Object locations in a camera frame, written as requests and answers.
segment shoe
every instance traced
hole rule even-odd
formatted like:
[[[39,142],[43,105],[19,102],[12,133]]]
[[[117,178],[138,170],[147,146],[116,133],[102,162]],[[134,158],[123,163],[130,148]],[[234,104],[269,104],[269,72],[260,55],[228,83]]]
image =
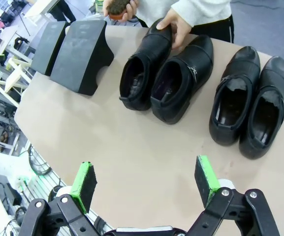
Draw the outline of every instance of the shoe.
[[[179,55],[160,69],[152,89],[154,115],[167,124],[177,123],[186,112],[192,95],[206,83],[213,70],[211,39],[195,38]]]
[[[273,57],[264,66],[248,125],[239,149],[247,158],[262,157],[272,145],[284,121],[284,60]]]
[[[167,60],[172,46],[172,29],[158,30],[157,20],[148,30],[137,51],[124,66],[120,82],[120,100],[131,110],[150,109],[151,90],[156,74]]]
[[[253,47],[240,49],[231,59],[216,89],[209,130],[223,146],[234,144],[245,124],[259,81],[260,59]]]

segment green tape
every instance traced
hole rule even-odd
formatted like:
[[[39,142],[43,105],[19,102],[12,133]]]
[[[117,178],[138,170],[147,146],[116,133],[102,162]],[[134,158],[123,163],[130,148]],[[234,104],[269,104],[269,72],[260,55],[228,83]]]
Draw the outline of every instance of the green tape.
[[[81,209],[84,213],[87,213],[87,210],[86,210],[86,207],[84,206],[84,203],[81,199],[81,191],[82,191],[82,188],[83,188],[84,180],[86,179],[88,171],[90,170],[90,168],[92,166],[93,165],[90,162],[83,162],[81,164],[81,166],[79,167],[78,173],[76,175],[76,178],[74,180],[74,183],[72,185],[72,189],[71,189],[71,193],[70,193],[72,198],[79,203],[79,205],[80,205],[80,207],[81,207]]]
[[[214,193],[221,187],[216,175],[213,171],[211,163],[207,156],[198,156],[198,160],[201,164],[202,170],[204,172],[205,178],[207,180],[210,192],[208,197],[208,203],[210,202],[211,198],[213,197]]]

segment person's right hand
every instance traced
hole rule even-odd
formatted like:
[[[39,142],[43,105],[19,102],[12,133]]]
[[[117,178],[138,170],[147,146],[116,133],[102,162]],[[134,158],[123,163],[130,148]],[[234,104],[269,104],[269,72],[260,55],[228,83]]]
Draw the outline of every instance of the person's right hand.
[[[107,10],[107,6],[112,2],[113,0],[104,0],[103,1],[103,15],[107,16],[109,14]],[[122,20],[119,20],[119,22],[125,22],[127,20],[131,20],[133,16],[135,16],[137,8],[138,8],[138,2],[139,0],[131,0],[129,4],[126,5],[126,13],[124,13]]]

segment bolt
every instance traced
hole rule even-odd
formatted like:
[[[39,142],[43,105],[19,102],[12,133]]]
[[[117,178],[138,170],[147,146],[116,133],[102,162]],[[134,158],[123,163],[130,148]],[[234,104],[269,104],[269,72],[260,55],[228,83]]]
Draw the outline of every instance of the bolt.
[[[41,203],[41,202],[37,202],[37,203],[35,204],[35,206],[36,206],[36,207],[41,207],[41,206],[42,206],[42,203]]]
[[[62,198],[62,199],[61,199],[61,202],[67,203],[67,198]]]
[[[250,197],[256,198],[256,197],[257,197],[257,194],[256,194],[255,192],[251,192],[251,193],[250,193]]]
[[[221,194],[223,194],[224,196],[228,196],[229,195],[229,191],[225,189],[225,190],[223,190],[221,192]]]

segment desk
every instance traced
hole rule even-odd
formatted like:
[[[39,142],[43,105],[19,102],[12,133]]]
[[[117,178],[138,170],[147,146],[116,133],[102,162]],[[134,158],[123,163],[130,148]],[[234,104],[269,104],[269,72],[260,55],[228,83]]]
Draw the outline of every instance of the desk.
[[[37,2],[31,6],[31,8],[25,14],[25,18],[41,15],[44,19],[49,21],[49,18],[45,16],[59,0],[37,0]]]
[[[6,27],[2,33],[0,34],[0,39],[3,40],[0,44],[0,54],[3,54],[4,51],[8,51],[9,53],[17,56],[18,58],[22,58],[23,60],[27,61],[28,63],[31,63],[32,60],[16,50],[14,47],[10,46],[9,43],[14,37],[16,31],[18,29],[18,26],[9,26]]]
[[[91,207],[115,228],[172,225],[188,230],[203,210],[194,167],[196,156],[205,154],[217,177],[233,181],[239,192],[264,192],[284,236],[284,124],[271,150],[258,160],[244,158],[238,144],[217,145],[209,134],[216,87],[240,47],[213,40],[211,78],[183,119],[170,126],[151,111],[126,109],[119,100],[122,69],[146,31],[107,27],[115,59],[100,71],[92,97],[37,73],[15,116],[23,133],[67,184],[73,183],[83,161],[94,164],[98,185]],[[259,55],[263,67],[270,57]],[[217,235],[236,236],[239,231],[233,222],[224,221]]]

